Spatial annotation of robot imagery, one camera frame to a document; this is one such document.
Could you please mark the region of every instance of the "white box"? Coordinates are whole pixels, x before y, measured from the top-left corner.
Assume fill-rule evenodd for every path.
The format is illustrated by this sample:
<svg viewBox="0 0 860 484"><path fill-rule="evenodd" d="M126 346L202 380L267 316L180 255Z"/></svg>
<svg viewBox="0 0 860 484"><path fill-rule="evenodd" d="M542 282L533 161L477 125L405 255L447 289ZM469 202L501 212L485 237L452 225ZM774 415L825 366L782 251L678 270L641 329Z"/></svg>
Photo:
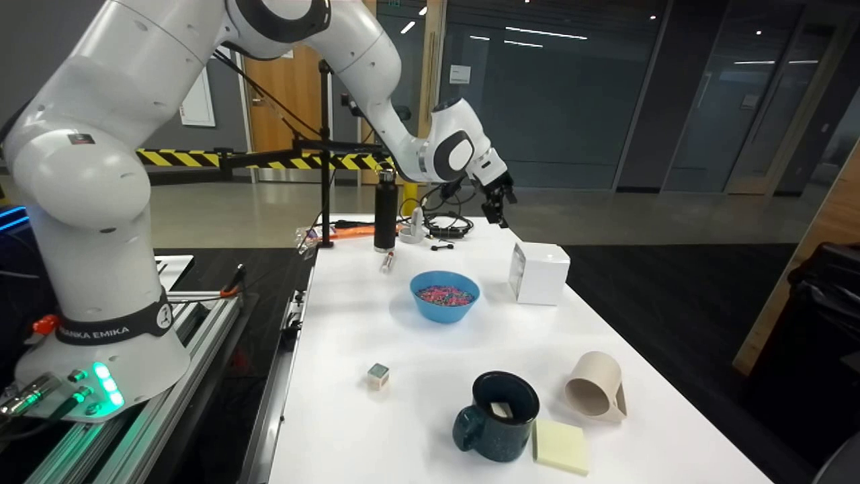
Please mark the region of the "white box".
<svg viewBox="0 0 860 484"><path fill-rule="evenodd" d="M559 246L520 243L512 258L512 292L521 304L559 304L569 255Z"/></svg>

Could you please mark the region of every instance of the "desk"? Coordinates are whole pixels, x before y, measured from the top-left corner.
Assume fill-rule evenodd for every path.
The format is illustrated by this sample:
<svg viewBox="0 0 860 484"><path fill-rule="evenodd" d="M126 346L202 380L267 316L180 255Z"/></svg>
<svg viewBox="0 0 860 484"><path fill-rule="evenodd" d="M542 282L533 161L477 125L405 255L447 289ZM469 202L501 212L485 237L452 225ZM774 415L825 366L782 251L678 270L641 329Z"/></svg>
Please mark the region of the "desk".
<svg viewBox="0 0 860 484"><path fill-rule="evenodd" d="M370 241L322 251L268 481L770 481L572 292L559 308L517 304L509 292L513 246L517 234L477 225L455 251L397 243L389 276L378 273L385 255ZM416 316L408 281L424 270L455 270L482 285L462 323L432 325ZM588 350L624 368L628 417L618 429L581 421L565 402L565 382ZM362 387L373 363L393 368L383 395ZM489 368L533 382L541 417L585 429L588 476L538 467L533 450L501 467L455 446L452 423Z"/></svg>

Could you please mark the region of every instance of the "mug handle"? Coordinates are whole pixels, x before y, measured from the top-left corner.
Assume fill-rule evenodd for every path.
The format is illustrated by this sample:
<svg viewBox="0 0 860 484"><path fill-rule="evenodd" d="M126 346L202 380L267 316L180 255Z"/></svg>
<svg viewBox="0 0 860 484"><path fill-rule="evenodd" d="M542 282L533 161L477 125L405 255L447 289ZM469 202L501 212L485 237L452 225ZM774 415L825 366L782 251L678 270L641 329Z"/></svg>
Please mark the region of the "mug handle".
<svg viewBox="0 0 860 484"><path fill-rule="evenodd" d="M469 406L455 421L455 444L469 452L474 450L477 440L482 437L485 415L479 406Z"/></svg>

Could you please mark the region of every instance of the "yellow sticky note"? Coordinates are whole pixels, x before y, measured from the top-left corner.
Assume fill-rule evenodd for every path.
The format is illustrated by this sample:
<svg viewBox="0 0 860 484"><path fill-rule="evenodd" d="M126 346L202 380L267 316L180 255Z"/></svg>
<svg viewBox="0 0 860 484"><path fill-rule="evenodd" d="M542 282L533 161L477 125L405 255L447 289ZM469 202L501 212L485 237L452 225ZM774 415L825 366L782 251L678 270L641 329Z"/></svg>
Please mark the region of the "yellow sticky note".
<svg viewBox="0 0 860 484"><path fill-rule="evenodd" d="M534 423L534 461L569 473L588 473L588 446L581 429L538 421Z"/></svg>

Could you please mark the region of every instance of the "black cup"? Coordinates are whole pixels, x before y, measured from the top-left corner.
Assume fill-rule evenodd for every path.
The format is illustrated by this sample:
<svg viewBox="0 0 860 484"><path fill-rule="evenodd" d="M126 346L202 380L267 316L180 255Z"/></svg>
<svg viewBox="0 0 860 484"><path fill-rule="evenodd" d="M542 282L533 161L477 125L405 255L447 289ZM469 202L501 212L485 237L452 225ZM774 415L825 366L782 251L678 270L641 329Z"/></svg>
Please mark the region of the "black cup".
<svg viewBox="0 0 860 484"><path fill-rule="evenodd" d="M455 421L455 444L495 464L517 461L541 411L533 385L517 375L487 372L474 382L474 399Z"/></svg>

